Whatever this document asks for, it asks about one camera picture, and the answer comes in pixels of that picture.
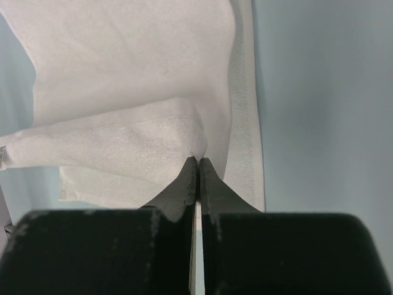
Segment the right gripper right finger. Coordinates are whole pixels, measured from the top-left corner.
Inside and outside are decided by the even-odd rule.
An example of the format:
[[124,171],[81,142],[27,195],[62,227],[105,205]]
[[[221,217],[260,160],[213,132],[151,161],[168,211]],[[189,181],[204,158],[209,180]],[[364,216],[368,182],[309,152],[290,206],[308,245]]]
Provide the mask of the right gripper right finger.
[[206,294],[391,294],[363,222],[342,213],[262,213],[200,161]]

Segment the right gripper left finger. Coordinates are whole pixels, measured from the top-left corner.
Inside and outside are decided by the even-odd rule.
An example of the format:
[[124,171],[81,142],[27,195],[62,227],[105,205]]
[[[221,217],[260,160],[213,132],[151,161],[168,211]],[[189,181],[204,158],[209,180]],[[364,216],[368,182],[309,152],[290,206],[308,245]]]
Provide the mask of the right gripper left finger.
[[1,257],[2,294],[190,294],[197,161],[138,209],[31,211]]

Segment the white towel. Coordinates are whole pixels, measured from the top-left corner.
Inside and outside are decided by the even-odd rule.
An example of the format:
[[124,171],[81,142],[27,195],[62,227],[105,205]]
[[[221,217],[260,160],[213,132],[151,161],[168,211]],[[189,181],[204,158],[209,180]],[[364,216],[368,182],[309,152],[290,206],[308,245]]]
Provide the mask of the white towel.
[[36,71],[1,168],[60,169],[60,199],[140,207],[208,158],[264,210],[250,1],[2,1]]

